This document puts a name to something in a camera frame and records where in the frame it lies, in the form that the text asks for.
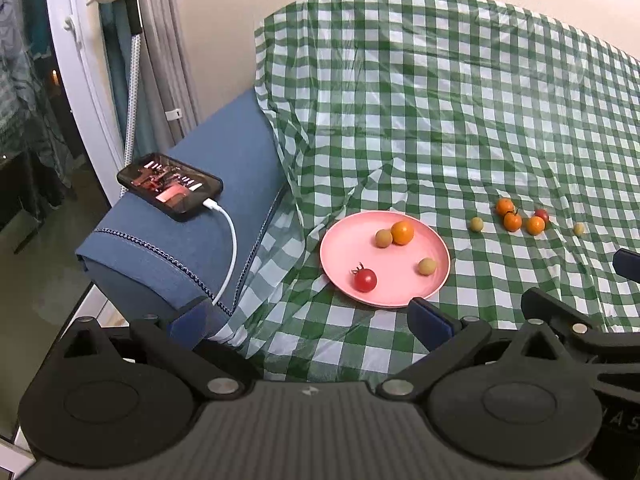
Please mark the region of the orange kumquat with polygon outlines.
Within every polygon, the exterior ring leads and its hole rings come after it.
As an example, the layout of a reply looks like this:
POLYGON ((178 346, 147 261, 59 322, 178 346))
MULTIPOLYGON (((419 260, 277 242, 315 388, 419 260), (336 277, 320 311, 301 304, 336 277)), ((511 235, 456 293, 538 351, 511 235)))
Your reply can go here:
POLYGON ((534 214, 526 221, 526 231, 531 236, 537 236, 546 229, 546 222, 543 218, 534 214))
POLYGON ((495 210, 499 217, 504 217, 506 214, 514 214, 516 208, 510 198, 501 197, 496 203, 495 210))
POLYGON ((508 211, 502 217, 502 224, 507 231, 516 232, 522 228, 523 219, 517 212, 508 211))
POLYGON ((408 245, 414 237, 414 226, 409 220, 395 222, 390 228, 393 243, 399 246, 408 245))

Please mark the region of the grey curtain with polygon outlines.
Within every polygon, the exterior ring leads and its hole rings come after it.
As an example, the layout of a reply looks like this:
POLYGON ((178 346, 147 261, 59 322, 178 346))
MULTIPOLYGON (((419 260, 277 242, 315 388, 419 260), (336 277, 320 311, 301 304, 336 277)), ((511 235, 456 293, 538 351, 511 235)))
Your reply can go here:
POLYGON ((177 0, 89 0, 99 14, 125 158, 164 152, 200 121, 177 0))

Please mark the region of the white door frame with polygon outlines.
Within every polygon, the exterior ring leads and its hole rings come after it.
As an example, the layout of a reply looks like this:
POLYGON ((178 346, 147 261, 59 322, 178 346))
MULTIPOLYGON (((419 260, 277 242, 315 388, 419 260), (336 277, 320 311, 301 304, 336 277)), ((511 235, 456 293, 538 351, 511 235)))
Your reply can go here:
POLYGON ((50 29, 66 96, 81 141, 110 204, 124 146, 112 97, 99 8, 88 0, 47 0, 50 29))

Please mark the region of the red cherry tomato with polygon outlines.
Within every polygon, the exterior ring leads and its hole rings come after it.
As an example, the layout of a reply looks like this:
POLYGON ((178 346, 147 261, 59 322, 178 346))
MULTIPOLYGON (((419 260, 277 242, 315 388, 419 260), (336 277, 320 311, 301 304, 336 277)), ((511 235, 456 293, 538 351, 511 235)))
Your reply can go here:
POLYGON ((539 208, 535 210, 535 216, 544 220, 544 223, 549 222, 549 215, 545 209, 539 208))
POLYGON ((372 292, 378 284, 378 277, 376 274, 362 263, 359 263, 355 269, 352 269, 352 286, 358 292, 367 294, 372 292))

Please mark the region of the pink round plate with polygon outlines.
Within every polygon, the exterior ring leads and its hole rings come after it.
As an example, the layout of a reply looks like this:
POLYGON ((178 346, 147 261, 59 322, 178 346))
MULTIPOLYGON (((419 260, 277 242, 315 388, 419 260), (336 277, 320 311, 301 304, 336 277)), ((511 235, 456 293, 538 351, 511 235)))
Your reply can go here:
POLYGON ((361 211, 338 220, 324 234, 319 256, 324 274, 337 289, 353 300, 381 309, 403 308, 414 297, 433 296, 445 285, 451 269, 449 249, 438 233, 396 211, 361 211), (375 233, 400 220, 413 223, 413 240, 405 246, 376 247, 375 233), (418 272, 416 266, 423 258, 438 262, 433 275, 418 272), (359 263, 378 277, 375 289, 367 294, 352 286, 352 269, 359 263))

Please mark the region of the black smartphone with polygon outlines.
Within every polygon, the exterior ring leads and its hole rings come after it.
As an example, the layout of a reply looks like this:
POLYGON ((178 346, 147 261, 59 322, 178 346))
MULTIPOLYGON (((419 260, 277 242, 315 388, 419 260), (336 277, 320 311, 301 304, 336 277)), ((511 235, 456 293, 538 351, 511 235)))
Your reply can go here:
POLYGON ((130 162, 116 178, 127 191, 179 222, 197 216, 206 200, 216 200, 224 190, 218 177, 160 153, 130 162))

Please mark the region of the tan longan fruit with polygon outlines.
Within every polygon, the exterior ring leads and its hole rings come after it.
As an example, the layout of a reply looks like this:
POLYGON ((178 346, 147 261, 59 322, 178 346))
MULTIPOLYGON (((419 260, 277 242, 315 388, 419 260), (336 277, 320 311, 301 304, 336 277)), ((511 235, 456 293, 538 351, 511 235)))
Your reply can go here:
POLYGON ((480 217, 474 217, 471 219, 469 223, 469 229, 472 232, 482 232, 484 229, 484 221, 480 217))
POLYGON ((375 233, 374 237, 375 246, 378 248, 386 248, 393 244, 393 233, 389 229, 380 229, 375 233))
POLYGON ((419 261, 416 268, 421 275, 430 276, 437 270, 438 262, 433 258, 423 258, 419 261))
POLYGON ((585 233, 585 226, 582 224, 582 222, 577 222, 574 225, 573 231, 576 236, 583 236, 585 233))

